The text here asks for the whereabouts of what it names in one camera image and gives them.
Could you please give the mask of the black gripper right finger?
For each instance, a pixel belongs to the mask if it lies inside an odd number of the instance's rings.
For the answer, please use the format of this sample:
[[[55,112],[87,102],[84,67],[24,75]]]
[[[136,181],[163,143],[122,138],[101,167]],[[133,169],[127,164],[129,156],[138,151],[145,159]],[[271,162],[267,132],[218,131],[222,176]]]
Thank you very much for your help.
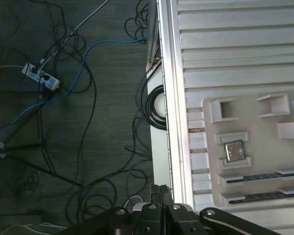
[[[175,203],[170,188],[163,185],[169,235],[276,235],[270,229],[217,208],[208,207],[196,214],[186,204]]]

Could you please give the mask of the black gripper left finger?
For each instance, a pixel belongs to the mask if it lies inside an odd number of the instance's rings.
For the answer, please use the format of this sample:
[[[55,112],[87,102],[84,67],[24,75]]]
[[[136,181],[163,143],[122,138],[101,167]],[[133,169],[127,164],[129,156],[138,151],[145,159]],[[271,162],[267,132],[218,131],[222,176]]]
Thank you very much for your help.
[[[78,235],[159,235],[162,228],[163,186],[150,186],[150,202],[130,212],[114,207],[77,225]]]

